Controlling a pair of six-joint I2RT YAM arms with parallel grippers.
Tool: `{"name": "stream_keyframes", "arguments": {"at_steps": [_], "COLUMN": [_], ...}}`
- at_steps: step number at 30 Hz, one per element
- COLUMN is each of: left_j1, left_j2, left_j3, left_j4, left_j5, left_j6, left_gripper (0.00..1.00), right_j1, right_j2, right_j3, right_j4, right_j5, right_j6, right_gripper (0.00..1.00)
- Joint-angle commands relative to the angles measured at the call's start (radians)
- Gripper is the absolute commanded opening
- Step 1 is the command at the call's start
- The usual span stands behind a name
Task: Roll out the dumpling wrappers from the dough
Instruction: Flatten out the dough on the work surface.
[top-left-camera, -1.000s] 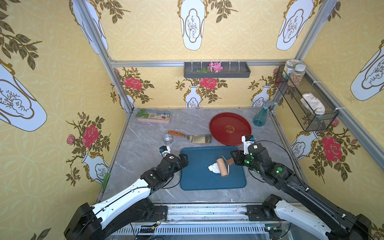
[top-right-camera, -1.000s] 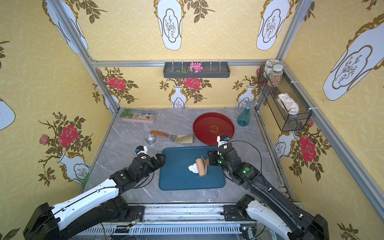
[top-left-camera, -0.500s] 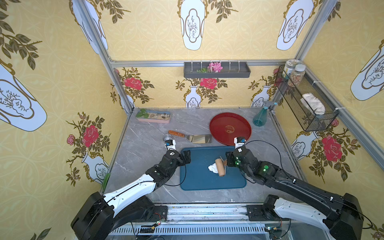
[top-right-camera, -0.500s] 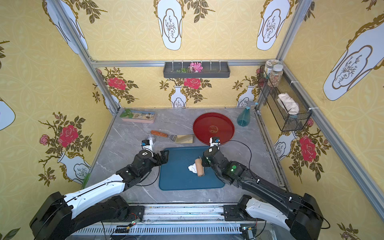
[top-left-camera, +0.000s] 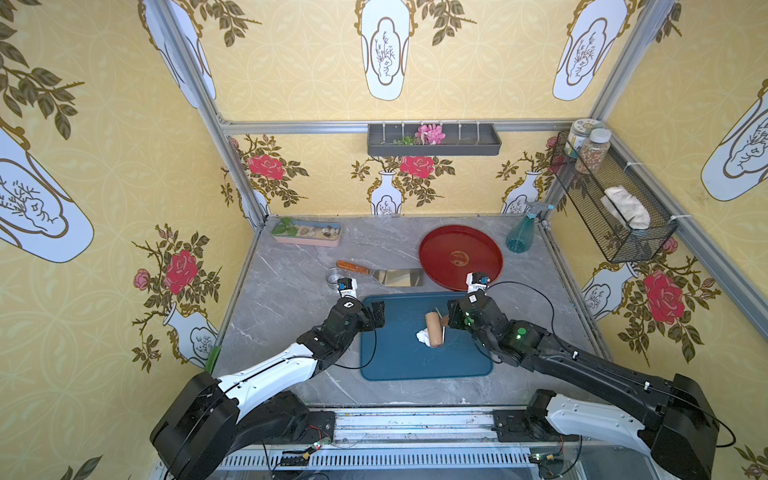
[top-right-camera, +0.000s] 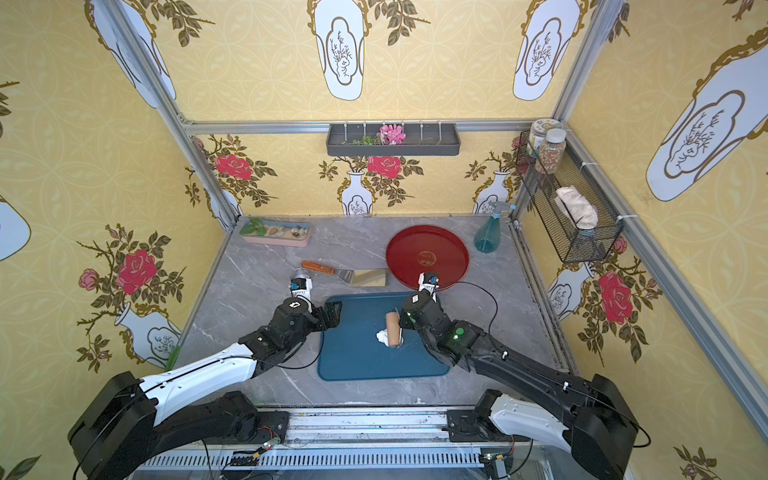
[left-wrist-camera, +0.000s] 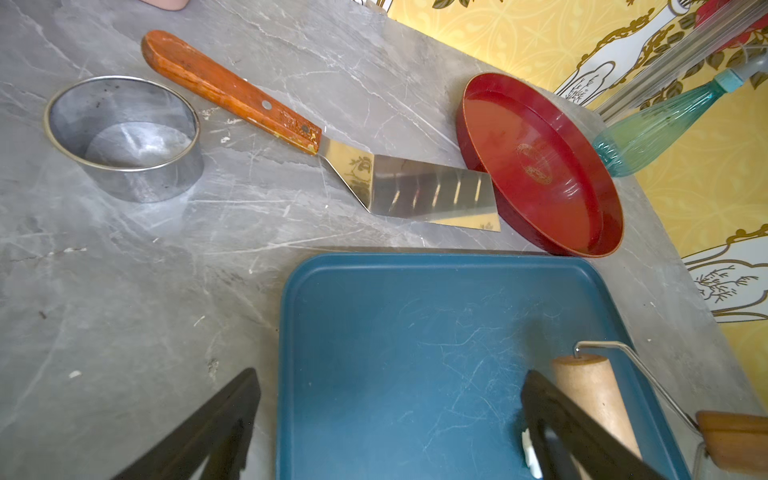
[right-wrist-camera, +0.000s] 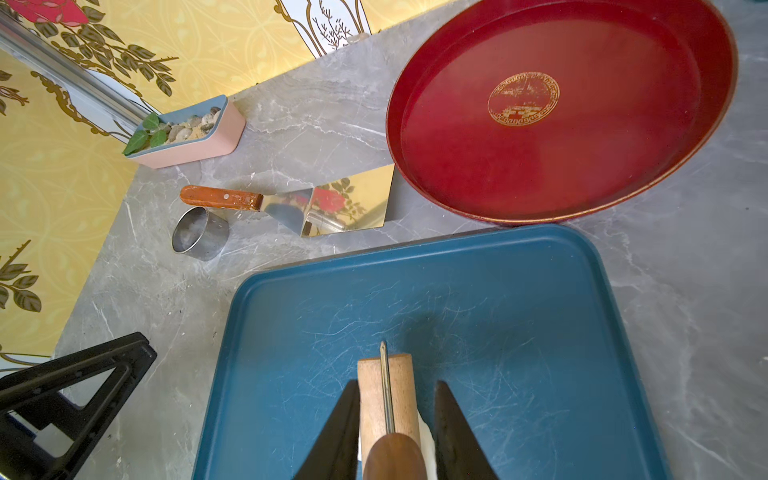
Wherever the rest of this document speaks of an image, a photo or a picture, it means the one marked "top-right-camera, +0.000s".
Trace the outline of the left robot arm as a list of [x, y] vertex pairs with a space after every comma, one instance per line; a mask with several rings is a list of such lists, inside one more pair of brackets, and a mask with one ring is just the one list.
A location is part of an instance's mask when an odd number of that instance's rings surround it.
[[299, 296], [278, 305], [266, 325], [224, 350], [157, 375], [109, 379], [70, 429], [76, 470], [88, 479], [124, 479], [150, 458], [209, 437], [231, 435], [256, 407], [241, 393], [202, 398], [285, 367], [309, 335], [340, 324], [342, 304]]

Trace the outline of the teal plastic tray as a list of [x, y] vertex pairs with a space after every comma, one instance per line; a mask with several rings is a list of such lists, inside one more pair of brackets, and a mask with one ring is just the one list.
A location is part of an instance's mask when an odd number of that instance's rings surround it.
[[341, 304], [340, 323], [327, 331], [319, 357], [319, 377], [329, 382], [442, 376], [449, 367], [435, 360], [414, 330], [402, 332], [402, 345], [391, 348], [387, 313], [399, 312], [408, 292], [334, 295]]

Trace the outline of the wooden rolling pin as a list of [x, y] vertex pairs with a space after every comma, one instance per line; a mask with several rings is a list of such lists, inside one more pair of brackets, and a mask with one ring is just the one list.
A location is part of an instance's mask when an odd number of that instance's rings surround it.
[[397, 310], [388, 312], [385, 315], [385, 323], [388, 347], [398, 348], [403, 342], [399, 312]]

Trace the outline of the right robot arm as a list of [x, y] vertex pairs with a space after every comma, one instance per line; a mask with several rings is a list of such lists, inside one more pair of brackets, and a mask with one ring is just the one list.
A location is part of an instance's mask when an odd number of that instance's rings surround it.
[[552, 414], [576, 463], [595, 478], [624, 477], [641, 428], [614, 382], [599, 374], [586, 380], [534, 361], [482, 328], [450, 319], [426, 290], [404, 301], [400, 325], [416, 331], [438, 362], [489, 377]]

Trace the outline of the white dough lump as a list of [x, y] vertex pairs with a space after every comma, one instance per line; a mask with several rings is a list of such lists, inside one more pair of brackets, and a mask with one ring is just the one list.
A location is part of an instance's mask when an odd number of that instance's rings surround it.
[[402, 330], [398, 330], [396, 334], [390, 336], [389, 331], [383, 329], [376, 334], [376, 338], [388, 348], [399, 348], [404, 342]]

